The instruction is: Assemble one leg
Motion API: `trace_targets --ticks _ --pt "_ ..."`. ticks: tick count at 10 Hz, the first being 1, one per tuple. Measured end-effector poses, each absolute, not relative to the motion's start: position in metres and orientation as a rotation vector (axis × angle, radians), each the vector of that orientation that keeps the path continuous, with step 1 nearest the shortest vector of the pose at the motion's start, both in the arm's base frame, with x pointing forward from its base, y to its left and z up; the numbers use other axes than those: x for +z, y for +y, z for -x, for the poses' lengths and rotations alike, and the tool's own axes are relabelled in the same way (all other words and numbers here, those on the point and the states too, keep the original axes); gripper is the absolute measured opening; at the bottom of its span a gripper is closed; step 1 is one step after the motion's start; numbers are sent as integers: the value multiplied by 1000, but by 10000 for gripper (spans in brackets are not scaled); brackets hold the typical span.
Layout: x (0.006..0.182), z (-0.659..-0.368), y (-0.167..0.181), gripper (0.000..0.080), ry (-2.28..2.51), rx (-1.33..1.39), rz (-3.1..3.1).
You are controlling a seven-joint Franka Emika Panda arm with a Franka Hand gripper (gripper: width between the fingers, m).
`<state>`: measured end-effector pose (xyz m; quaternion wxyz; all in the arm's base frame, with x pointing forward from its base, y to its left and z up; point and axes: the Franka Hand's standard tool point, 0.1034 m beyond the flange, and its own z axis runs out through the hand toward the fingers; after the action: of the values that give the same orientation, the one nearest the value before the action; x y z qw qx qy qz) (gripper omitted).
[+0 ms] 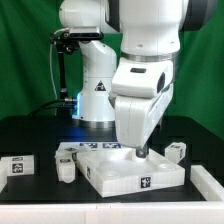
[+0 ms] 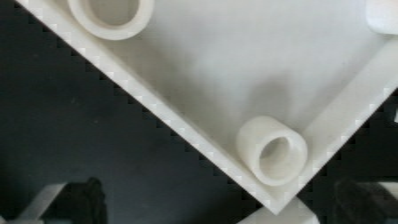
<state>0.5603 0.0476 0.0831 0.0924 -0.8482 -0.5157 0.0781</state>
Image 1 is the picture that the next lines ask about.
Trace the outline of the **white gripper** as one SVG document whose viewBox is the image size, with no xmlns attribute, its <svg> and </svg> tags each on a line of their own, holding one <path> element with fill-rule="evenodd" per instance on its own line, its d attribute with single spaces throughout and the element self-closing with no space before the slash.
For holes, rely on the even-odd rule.
<svg viewBox="0 0 224 224">
<path fill-rule="evenodd" d="M 173 85 L 169 85 L 157 98 L 134 98 L 117 96 L 115 100 L 115 126 L 118 142 L 126 147 L 142 148 L 136 156 L 146 158 L 145 145 L 162 118 L 173 96 Z"/>
</svg>

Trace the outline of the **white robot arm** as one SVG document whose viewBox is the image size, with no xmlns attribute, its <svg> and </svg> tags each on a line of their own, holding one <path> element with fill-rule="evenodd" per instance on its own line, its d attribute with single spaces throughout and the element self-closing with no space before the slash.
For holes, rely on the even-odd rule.
<svg viewBox="0 0 224 224">
<path fill-rule="evenodd" d="M 81 49 L 77 119 L 113 125 L 118 142 L 148 156 L 173 96 L 179 34 L 201 29 L 218 0 L 64 0 L 62 38 Z"/>
</svg>

